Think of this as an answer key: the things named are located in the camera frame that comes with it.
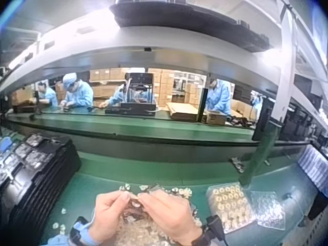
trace wrist strap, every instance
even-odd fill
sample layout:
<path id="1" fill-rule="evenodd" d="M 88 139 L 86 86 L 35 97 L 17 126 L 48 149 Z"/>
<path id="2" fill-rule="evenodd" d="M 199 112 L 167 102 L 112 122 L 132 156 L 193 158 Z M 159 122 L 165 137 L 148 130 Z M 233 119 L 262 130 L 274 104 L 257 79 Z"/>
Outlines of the wrist strap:
<path id="1" fill-rule="evenodd" d="M 100 242 L 97 242 L 93 238 L 91 238 L 89 234 L 89 228 L 85 227 L 85 225 L 83 225 L 81 222 L 75 223 L 73 227 L 80 232 L 80 238 L 83 240 L 83 244 L 85 244 L 86 246 L 100 245 Z"/>

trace blue uniform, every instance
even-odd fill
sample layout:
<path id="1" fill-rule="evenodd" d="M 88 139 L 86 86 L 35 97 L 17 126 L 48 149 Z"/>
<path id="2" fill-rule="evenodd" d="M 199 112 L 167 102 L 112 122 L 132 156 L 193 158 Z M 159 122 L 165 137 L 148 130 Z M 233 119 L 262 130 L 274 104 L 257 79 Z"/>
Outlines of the blue uniform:
<path id="1" fill-rule="evenodd" d="M 73 93 L 67 91 L 65 101 L 73 101 L 75 106 L 87 107 L 93 105 L 93 90 L 90 85 L 82 80 L 79 81 L 77 90 Z"/>
<path id="2" fill-rule="evenodd" d="M 118 103 L 126 103 L 127 99 L 126 99 L 126 95 L 123 91 L 124 85 L 120 85 L 119 87 L 117 87 L 115 93 L 113 96 L 111 96 L 110 99 L 106 100 L 106 102 L 108 103 L 108 105 L 110 106 L 114 106 Z M 136 93 L 135 95 L 135 100 L 146 100 L 148 101 L 148 92 L 140 92 L 140 93 Z M 155 97 L 153 96 L 153 104 L 156 104 L 156 100 Z"/>
<path id="3" fill-rule="evenodd" d="M 52 90 L 50 87 L 46 88 L 45 93 L 41 93 L 39 95 L 40 99 L 48 99 L 52 106 L 58 106 L 56 92 Z"/>
<path id="4" fill-rule="evenodd" d="M 206 109 L 231 115 L 230 101 L 230 83 L 220 80 L 217 83 L 216 88 L 209 90 L 206 100 Z"/>

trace clear plastic tray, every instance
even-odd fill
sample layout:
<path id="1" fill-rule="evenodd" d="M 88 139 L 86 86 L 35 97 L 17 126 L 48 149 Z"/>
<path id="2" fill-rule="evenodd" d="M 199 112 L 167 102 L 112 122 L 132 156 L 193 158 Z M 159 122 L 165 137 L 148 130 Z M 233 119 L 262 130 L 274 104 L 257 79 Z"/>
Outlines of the clear plastic tray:
<path id="1" fill-rule="evenodd" d="M 221 218 L 225 233 L 243 228 L 256 219 L 249 199 L 237 182 L 209 187 L 207 198 L 212 215 Z"/>
<path id="2" fill-rule="evenodd" d="M 285 212 L 275 192 L 252 191 L 251 198 L 259 226 L 285 230 Z"/>

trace stack of black trays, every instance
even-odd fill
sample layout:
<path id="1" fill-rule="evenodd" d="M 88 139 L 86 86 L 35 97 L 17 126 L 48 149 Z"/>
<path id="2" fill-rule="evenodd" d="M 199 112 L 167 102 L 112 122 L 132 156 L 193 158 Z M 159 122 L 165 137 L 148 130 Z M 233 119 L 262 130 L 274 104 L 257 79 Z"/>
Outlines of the stack of black trays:
<path id="1" fill-rule="evenodd" d="M 15 142 L 0 163 L 1 245 L 38 245 L 59 195 L 80 167 L 76 148 L 68 137 L 32 134 Z"/>

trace plastic container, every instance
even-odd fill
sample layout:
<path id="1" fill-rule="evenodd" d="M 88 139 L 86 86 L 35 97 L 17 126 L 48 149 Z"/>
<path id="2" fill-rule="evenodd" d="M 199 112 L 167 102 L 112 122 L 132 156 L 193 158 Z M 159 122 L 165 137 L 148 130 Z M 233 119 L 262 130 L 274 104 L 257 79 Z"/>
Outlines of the plastic container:
<path id="1" fill-rule="evenodd" d="M 259 226 L 282 231 L 286 229 L 285 212 L 275 192 L 252 191 L 251 198 Z"/>
<path id="2" fill-rule="evenodd" d="M 218 215 L 224 233 L 230 233 L 252 223 L 256 217 L 249 199 L 239 183 L 211 186 L 207 198 L 212 215 Z"/>

